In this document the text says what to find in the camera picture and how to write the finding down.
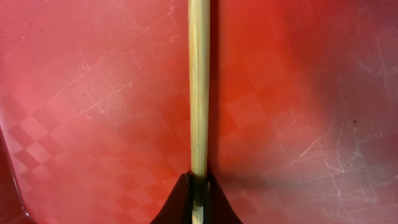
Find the wooden chopstick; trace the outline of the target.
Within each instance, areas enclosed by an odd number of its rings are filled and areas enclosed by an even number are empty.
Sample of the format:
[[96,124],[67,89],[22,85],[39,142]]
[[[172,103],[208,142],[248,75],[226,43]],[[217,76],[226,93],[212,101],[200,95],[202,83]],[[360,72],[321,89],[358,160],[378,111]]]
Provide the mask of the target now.
[[193,174],[192,223],[205,222],[210,81],[210,1],[189,0],[190,142]]

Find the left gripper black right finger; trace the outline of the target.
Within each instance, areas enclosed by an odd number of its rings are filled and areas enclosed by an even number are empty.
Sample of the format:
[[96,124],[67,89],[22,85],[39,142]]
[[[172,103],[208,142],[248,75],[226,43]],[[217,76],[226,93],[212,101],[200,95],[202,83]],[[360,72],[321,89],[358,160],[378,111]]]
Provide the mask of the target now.
[[206,177],[203,206],[204,224],[243,224],[213,174]]

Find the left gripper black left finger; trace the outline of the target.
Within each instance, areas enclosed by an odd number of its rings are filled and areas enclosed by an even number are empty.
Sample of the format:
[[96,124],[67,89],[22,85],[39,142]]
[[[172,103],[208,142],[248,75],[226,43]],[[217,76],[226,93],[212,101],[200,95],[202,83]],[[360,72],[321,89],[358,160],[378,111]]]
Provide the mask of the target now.
[[192,224],[192,177],[189,172],[180,175],[150,224]]

